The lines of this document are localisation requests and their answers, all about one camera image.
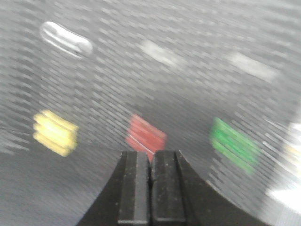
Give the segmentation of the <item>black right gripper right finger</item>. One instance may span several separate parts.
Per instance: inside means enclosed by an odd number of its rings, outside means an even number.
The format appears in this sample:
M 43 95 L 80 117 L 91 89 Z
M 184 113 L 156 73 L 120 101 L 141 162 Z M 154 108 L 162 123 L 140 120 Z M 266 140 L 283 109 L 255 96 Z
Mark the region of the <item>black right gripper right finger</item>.
M 217 154 L 197 166 L 179 150 L 159 150 L 151 177 L 155 226 L 268 225 L 254 178 Z

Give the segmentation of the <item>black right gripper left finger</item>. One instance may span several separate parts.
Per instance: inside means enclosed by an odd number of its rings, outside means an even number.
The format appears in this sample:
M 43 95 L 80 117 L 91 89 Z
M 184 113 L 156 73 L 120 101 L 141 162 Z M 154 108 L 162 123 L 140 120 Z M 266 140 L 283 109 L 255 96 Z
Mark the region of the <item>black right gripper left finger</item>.
M 123 151 L 114 172 L 79 226 L 149 226 L 150 163 L 145 153 Z

